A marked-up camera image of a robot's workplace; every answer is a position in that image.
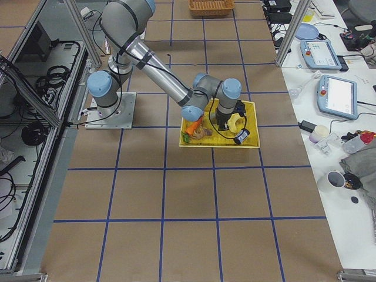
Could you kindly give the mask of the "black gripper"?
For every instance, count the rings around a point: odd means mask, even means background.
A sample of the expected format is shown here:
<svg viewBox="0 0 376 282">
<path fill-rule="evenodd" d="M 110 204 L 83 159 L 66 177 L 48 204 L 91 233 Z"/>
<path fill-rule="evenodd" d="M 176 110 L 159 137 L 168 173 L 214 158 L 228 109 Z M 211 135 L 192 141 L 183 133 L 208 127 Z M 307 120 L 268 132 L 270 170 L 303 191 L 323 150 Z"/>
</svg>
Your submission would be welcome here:
<svg viewBox="0 0 376 282">
<path fill-rule="evenodd" d="M 230 113 L 223 113 L 219 108 L 216 109 L 216 120 L 217 120 L 219 131 L 229 130 L 228 121 L 231 118 L 233 113 L 234 113 L 233 111 Z"/>
</svg>

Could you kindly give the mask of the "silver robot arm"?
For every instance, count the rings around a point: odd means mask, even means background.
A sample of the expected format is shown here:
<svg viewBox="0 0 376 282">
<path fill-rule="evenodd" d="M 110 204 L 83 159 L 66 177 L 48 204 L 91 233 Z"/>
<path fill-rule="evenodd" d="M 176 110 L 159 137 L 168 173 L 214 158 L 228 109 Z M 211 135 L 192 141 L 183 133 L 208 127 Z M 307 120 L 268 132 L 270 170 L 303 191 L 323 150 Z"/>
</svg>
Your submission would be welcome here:
<svg viewBox="0 0 376 282">
<path fill-rule="evenodd" d="M 154 1 L 109 1 L 99 25 L 110 41 L 114 53 L 108 60 L 108 69 L 88 77 L 88 89 L 103 116 L 109 116 L 119 104 L 118 89 L 138 68 L 164 90 L 180 107 L 182 117 L 190 122 L 204 114 L 210 99 L 217 98 L 216 120 L 219 130 L 228 130 L 241 83 L 235 78 L 220 80 L 199 73 L 191 88 L 187 87 L 141 40 L 148 20 L 156 9 Z"/>
</svg>

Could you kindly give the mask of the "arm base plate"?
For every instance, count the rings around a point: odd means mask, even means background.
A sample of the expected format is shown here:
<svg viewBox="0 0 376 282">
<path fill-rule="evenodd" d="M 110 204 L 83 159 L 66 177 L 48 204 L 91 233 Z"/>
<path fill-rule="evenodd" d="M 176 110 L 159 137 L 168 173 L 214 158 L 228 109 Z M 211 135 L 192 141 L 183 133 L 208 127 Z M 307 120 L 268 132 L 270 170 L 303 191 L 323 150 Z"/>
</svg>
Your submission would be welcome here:
<svg viewBox="0 0 376 282">
<path fill-rule="evenodd" d="M 92 98 L 90 106 L 95 108 L 89 111 L 85 128 L 87 130 L 131 130 L 136 104 L 136 92 L 117 92 L 118 101 L 105 109 L 97 105 Z"/>
</svg>

